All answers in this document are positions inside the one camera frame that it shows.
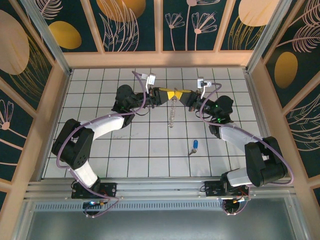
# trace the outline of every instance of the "leaf line drawing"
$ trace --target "leaf line drawing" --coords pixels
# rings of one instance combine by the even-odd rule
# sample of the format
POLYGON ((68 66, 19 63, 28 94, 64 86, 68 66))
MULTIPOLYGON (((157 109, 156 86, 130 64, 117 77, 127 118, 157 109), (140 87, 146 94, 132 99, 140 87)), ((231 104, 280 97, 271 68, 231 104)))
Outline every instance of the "leaf line drawing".
POLYGON ((192 25, 195 33, 194 50, 197 50, 197 38, 199 34, 211 33, 217 30, 215 12, 212 14, 203 13, 199 18, 199 12, 192 14, 192 25))
POLYGON ((168 27, 170 28, 171 44, 173 47, 173 51, 175 51, 176 49, 175 49, 175 44, 174 44, 174 38, 172 35, 172 29, 183 27, 186 24, 183 21, 183 17, 181 16, 181 12, 179 14, 174 13, 174 14, 172 14, 172 16, 170 13, 167 13, 165 15, 165 20, 166 20, 166 23, 168 24, 168 27))
POLYGON ((188 11, 186 14, 186 25, 185 25, 185 50, 188 51, 188 26, 189 26, 189 16, 191 7, 195 7, 197 5, 211 5, 217 4, 220 0, 186 0, 188 4, 188 11))
POLYGON ((303 14, 294 20, 289 27, 299 21, 301 18, 303 19, 306 25, 310 27, 313 25, 318 25, 320 22, 320 0, 308 0, 306 4, 303 14))
POLYGON ((304 13, 293 21, 303 19, 305 26, 299 28, 292 40, 278 44, 276 47, 292 43, 293 50, 299 53, 311 53, 320 44, 320 0, 308 0, 304 13))
POLYGON ((103 46, 107 52, 127 52, 134 48, 136 51, 139 44, 139 26, 134 12, 127 8, 122 1, 123 13, 115 0, 110 0, 111 5, 105 0, 101 1, 104 17, 99 13, 104 27, 103 46))
MULTIPOLYGON (((14 131, 10 128, 10 122, 11 122, 12 116, 14 114, 14 108, 15 108, 15 106, 12 102, 8 101, 5 104, 5 101, 0 99, 0 130, 3 130, 3 131, 9 130, 10 132, 18 135, 19 137, 26 139, 27 138, 26 136, 14 131)), ((17 146, 15 144, 8 142, 6 140, 3 140, 1 138, 0 138, 0 142, 4 143, 10 147, 13 147, 15 149, 18 149, 21 151, 23 150, 22 147, 17 146)))
POLYGON ((297 146, 300 151, 320 149, 320 94, 305 106, 292 109, 287 121, 294 141, 304 146, 297 146))
POLYGON ((34 0, 41 16, 47 20, 53 20, 63 8, 61 0, 34 0))

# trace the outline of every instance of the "blue object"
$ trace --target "blue object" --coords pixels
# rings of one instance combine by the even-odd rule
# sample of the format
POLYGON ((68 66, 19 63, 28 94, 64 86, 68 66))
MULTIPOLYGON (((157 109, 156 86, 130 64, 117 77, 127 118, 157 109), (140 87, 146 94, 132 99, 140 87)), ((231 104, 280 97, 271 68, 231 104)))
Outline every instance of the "blue object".
POLYGON ((193 141, 193 148, 198 149, 198 140, 193 141))

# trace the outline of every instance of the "purple cable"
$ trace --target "purple cable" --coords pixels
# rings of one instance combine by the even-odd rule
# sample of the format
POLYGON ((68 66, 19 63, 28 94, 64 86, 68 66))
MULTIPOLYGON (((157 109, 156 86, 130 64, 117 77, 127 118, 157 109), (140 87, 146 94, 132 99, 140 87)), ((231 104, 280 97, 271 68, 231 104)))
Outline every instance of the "purple cable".
POLYGON ((218 127, 228 127, 228 128, 232 128, 232 129, 236 129, 244 134, 246 134, 247 136, 249 136, 250 138, 262 143, 266 148, 270 149, 282 162, 283 164, 286 166, 286 168, 288 169, 289 173, 290 173, 290 176, 291 176, 291 179, 290 181, 288 182, 271 182, 271 183, 268 183, 268 184, 272 184, 272 185, 290 185, 293 183, 294 181, 294 174, 293 174, 293 171, 291 169, 291 167, 289 166, 289 164, 287 163, 287 161, 281 156, 280 153, 278 153, 273 147, 271 147, 269 144, 267 144, 266 142, 262 141, 260 138, 254 136, 253 134, 251 134, 250 132, 247 132, 246 130, 243 130, 242 128, 240 127, 237 127, 237 126, 232 126, 232 125, 228 125, 228 124, 220 124, 220 123, 213 123, 213 122, 209 122, 209 121, 206 121, 204 118, 203 118, 203 109, 205 107, 205 104, 207 103, 207 101, 210 99, 210 97, 216 93, 221 87, 222 85, 220 83, 212 83, 213 85, 216 85, 218 86, 217 89, 215 89, 213 92, 211 92, 209 94, 209 96, 203 101, 201 107, 200 107, 200 111, 199 111, 199 116, 201 118, 201 120, 204 122, 204 123, 207 123, 209 125, 214 125, 214 126, 218 126, 218 127))
POLYGON ((96 218, 96 217, 99 217, 99 216, 105 214, 109 209, 113 208, 113 207, 119 202, 119 198, 102 195, 102 194, 99 194, 99 193, 97 193, 97 192, 95 192, 95 191, 92 191, 90 188, 88 188, 88 187, 77 177, 77 175, 74 173, 74 171, 73 171, 69 166, 61 166, 61 165, 60 165, 60 157, 61 157, 61 154, 62 154, 64 148, 66 147, 68 141, 69 141, 69 140, 72 138, 72 136, 73 136, 77 131, 79 131, 80 129, 82 129, 82 128, 84 128, 85 126, 88 126, 88 125, 90 125, 90 124, 93 124, 93 123, 95 123, 95 122, 97 122, 97 121, 100 121, 100 120, 102 120, 102 119, 107 119, 107 118, 110 118, 110 117, 122 117, 122 116, 128 116, 128 115, 135 114, 135 113, 137 113, 138 111, 140 111, 140 110, 145 106, 146 98, 147 98, 147 96, 146 96, 146 92, 147 92, 147 91, 146 91, 146 88, 145 88, 145 86, 143 85, 143 83, 142 83, 142 81, 141 81, 141 79, 140 79, 140 77, 139 77, 139 76, 141 76, 141 74, 139 74, 139 73, 137 73, 137 72, 135 72, 135 71, 132 71, 132 73, 133 73, 134 76, 138 79, 138 81, 139 81, 139 83, 140 83, 140 85, 141 85, 141 87, 142 87, 142 90, 143 90, 143 102, 142 102, 142 105, 141 105, 137 110, 135 110, 135 111, 133 111, 133 112, 114 113, 114 114, 109 114, 109 115, 101 116, 101 117, 98 117, 98 118, 96 118, 96 119, 94 119, 94 120, 91 120, 91 121, 89 121, 89 122, 86 122, 86 123, 84 123, 83 125, 78 126, 78 127, 75 128, 75 129, 69 134, 69 136, 65 139, 65 141, 63 142, 63 144, 62 144, 62 146, 61 146, 61 148, 60 148, 60 150, 59 150, 59 152, 58 152, 58 155, 56 156, 56 166, 57 166, 58 168, 60 168, 60 169, 67 169, 67 170, 71 173, 71 175, 75 178, 75 180, 76 180, 78 183, 80 183, 80 184, 83 186, 83 188, 86 189, 88 192, 90 192, 90 193, 92 193, 92 194, 94 194, 94 195, 96 195, 96 196, 98 196, 98 197, 104 198, 104 199, 109 199, 109 200, 113 199, 113 200, 116 200, 116 202, 115 202, 114 204, 112 204, 112 205, 111 205, 110 207, 108 207, 106 210, 97 213, 96 215, 90 216, 90 215, 87 214, 87 217, 90 217, 90 218, 96 218))

